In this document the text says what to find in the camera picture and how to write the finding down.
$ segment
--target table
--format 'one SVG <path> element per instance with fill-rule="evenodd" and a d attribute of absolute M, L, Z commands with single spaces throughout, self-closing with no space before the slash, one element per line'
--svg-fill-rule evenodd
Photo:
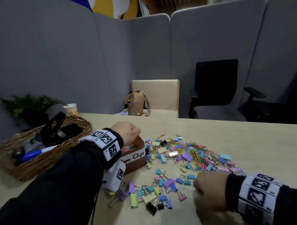
<path fill-rule="evenodd" d="M 147 138 L 155 140 L 162 134 L 166 134 L 162 138 L 173 138 L 178 134 L 185 142 L 196 141 L 216 153 L 231 155 L 232 161 L 246 174 L 252 171 L 263 172 L 287 182 L 293 188 L 297 187 L 295 178 L 297 125 L 91 113 L 80 113 L 80 116 L 92 123 L 93 130 L 111 127 L 118 121 L 130 121 L 141 129 L 140 136 L 144 140 Z M 182 174 L 180 165 L 176 165 L 173 160 L 168 160 L 166 164 L 155 160 L 152 169 L 146 171 L 140 169 L 130 173 L 123 178 L 123 181 L 134 181 L 135 185 L 151 184 L 157 168 L 166 170 L 167 175 L 174 179 Z M 194 174 L 194 172 L 190 170 L 187 174 Z M 2 171 L 0 177 L 0 206 L 9 198 L 20 194 L 30 183 L 30 181 L 25 183 L 15 181 Z M 109 209 L 107 204 L 111 198 L 107 198 L 104 190 L 101 190 L 94 224 L 200 224 L 192 199 L 194 188 L 179 184 L 177 186 L 188 199 L 179 202 L 177 193 L 170 192 L 167 197 L 172 199 L 173 209 L 165 208 L 163 211 L 165 218 L 161 218 L 160 212 L 157 212 L 154 217 L 151 216 L 146 211 L 144 203 L 139 203 L 138 208 L 131 209 L 130 197 L 125 202 L 118 202 L 113 209 Z M 242 223 L 235 213 L 229 215 L 235 219 L 235 224 Z"/>

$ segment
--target gray partition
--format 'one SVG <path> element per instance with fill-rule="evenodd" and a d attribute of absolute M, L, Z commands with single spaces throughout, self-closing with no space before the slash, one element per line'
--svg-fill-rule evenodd
<path fill-rule="evenodd" d="M 0 97 L 49 95 L 77 103 L 80 112 L 116 112 L 87 8 L 69 0 L 6 0 L 0 24 Z"/>
<path fill-rule="evenodd" d="M 257 39 L 246 87 L 274 103 L 286 103 L 297 73 L 297 1 L 269 0 Z M 241 103 L 248 99 L 243 92 Z"/>
<path fill-rule="evenodd" d="M 176 11 L 170 22 L 170 71 L 180 80 L 179 114 L 189 112 L 195 66 L 200 61 L 238 59 L 237 108 L 260 28 L 264 0 L 219 3 Z"/>
<path fill-rule="evenodd" d="M 105 64 L 117 112 L 131 80 L 170 78 L 167 14 L 118 20 L 95 13 Z"/>

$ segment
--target hand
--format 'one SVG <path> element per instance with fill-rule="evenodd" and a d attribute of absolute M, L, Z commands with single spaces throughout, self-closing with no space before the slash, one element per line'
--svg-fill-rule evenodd
<path fill-rule="evenodd" d="M 196 211 L 203 209 L 215 212 L 227 211 L 225 189 L 227 173 L 203 171 L 194 181 L 194 187 L 200 193 L 194 198 Z"/>
<path fill-rule="evenodd" d="M 111 129 L 122 137 L 124 141 L 123 147 L 130 145 L 140 134 L 140 129 L 128 121 L 117 122 Z"/>

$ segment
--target chair backrest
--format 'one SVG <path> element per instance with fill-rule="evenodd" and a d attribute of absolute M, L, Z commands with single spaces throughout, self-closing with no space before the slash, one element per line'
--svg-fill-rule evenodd
<path fill-rule="evenodd" d="M 144 91 L 151 109 L 178 111 L 179 80 L 132 80 L 131 91 Z"/>
<path fill-rule="evenodd" d="M 196 63 L 195 90 L 200 105 L 228 105 L 237 88 L 238 60 Z"/>

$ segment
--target beige chair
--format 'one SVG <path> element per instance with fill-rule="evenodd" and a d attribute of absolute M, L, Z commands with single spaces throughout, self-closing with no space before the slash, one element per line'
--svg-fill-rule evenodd
<path fill-rule="evenodd" d="M 132 80 L 131 91 L 138 90 L 146 94 L 151 116 L 178 118 L 179 80 Z"/>

